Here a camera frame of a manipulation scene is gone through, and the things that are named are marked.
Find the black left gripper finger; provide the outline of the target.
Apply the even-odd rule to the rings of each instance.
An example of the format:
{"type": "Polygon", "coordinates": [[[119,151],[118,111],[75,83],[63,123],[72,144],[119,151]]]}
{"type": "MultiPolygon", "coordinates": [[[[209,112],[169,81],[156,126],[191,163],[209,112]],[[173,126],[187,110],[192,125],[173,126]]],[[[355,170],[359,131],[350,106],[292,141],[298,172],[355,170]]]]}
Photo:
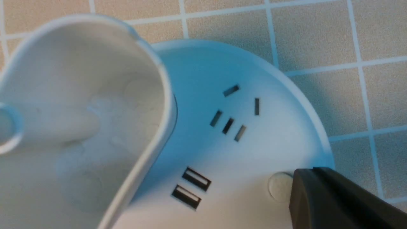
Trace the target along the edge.
{"type": "Polygon", "coordinates": [[[331,168],[296,169],[294,229],[405,229],[407,215],[331,168]]]}

